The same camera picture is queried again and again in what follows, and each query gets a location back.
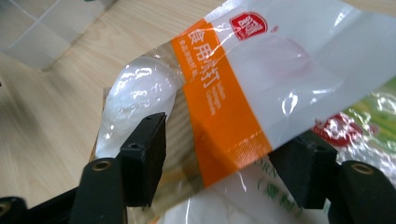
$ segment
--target wooden table surface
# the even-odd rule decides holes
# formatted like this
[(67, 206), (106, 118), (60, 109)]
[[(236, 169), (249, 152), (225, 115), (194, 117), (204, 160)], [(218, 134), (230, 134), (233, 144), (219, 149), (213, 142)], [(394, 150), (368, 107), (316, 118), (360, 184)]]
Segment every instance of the wooden table surface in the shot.
[[(119, 0), (48, 71), (0, 54), (0, 197), (32, 207), (75, 187), (99, 130), (103, 88), (223, 1)], [(395, 0), (349, 2), (396, 16)]]

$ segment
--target orange label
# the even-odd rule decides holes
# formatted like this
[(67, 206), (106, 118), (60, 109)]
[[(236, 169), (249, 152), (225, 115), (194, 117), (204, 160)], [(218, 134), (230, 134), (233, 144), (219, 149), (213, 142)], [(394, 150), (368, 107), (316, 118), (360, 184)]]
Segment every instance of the orange label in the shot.
[(195, 151), (209, 186), (272, 149), (212, 25), (198, 21), (172, 45), (186, 78)]

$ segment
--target red stamp logo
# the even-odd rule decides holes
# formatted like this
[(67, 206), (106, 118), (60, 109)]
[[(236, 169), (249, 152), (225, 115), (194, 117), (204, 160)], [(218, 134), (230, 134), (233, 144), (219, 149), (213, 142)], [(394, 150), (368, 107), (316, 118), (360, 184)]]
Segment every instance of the red stamp logo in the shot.
[(230, 19), (233, 32), (239, 40), (267, 32), (268, 25), (265, 19), (255, 12), (244, 12)]
[(346, 147), (362, 136), (362, 128), (346, 114), (340, 113), (325, 122), (317, 121), (312, 131), (334, 147)]

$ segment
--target black object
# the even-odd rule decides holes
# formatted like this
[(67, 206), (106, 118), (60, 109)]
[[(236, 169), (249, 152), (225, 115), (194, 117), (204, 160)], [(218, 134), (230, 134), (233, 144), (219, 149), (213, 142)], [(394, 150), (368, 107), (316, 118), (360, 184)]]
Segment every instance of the black object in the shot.
[(269, 158), (300, 207), (322, 209), (331, 201), (330, 223), (396, 223), (396, 189), (384, 174), (359, 161), (338, 165), (336, 153), (309, 131)]
[(23, 199), (0, 198), (1, 224), (126, 223), (125, 206), (151, 205), (165, 159), (165, 114), (144, 118), (116, 159), (92, 161), (80, 184), (31, 209)]

